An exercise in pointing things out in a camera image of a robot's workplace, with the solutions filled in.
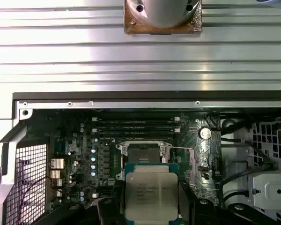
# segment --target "mesh grille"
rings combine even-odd
[[[15,162],[15,185],[7,197],[7,225],[29,225],[45,211],[46,179],[34,185],[26,193],[21,209],[19,206],[24,193],[35,181],[46,176],[47,145],[18,148]]]

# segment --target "screw hole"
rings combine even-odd
[[[144,11],[144,7],[142,5],[139,5],[136,7],[136,11],[138,11],[138,12]]]
[[[187,10],[188,12],[190,12],[190,11],[192,11],[192,9],[193,9],[192,5],[191,5],[191,4],[187,4],[186,10]]]
[[[27,115],[28,115],[28,111],[27,111],[27,110],[24,110],[24,111],[23,111],[23,115],[24,115],[24,116],[27,116]]]

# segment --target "integrated circuit chip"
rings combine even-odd
[[[126,218],[172,221],[178,216],[178,177],[169,172],[131,172],[126,176]]]

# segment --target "green circuit board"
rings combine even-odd
[[[204,118],[204,113],[193,112],[92,112],[68,115],[59,127],[60,135],[53,139],[52,158],[62,158],[65,163],[59,177],[62,180],[62,196],[57,193],[57,199],[59,202],[78,202],[89,207],[97,197],[110,196],[116,175],[121,172],[123,157],[116,145],[125,141],[163,141],[172,146],[193,148],[199,156],[202,154],[202,140],[198,138],[198,130],[208,126]],[[218,154],[218,133],[212,133],[212,139],[208,142],[212,150],[205,153],[206,158],[213,159],[210,161],[212,165],[209,165],[214,171],[221,157]],[[206,174],[193,173],[198,167],[191,163],[189,150],[171,149],[168,163],[179,165],[180,180],[191,183],[194,174],[199,176],[196,182],[206,178]],[[210,184],[213,183],[214,171],[208,173]],[[209,196],[212,201],[215,199],[212,186],[196,185],[195,191],[200,196]]]

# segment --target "screw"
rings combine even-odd
[[[207,204],[208,204],[208,201],[207,201],[206,199],[201,199],[201,200],[200,200],[200,203],[201,203],[202,205],[207,205]]]
[[[244,210],[244,207],[242,205],[236,205],[236,206],[234,206],[234,208],[236,210]]]

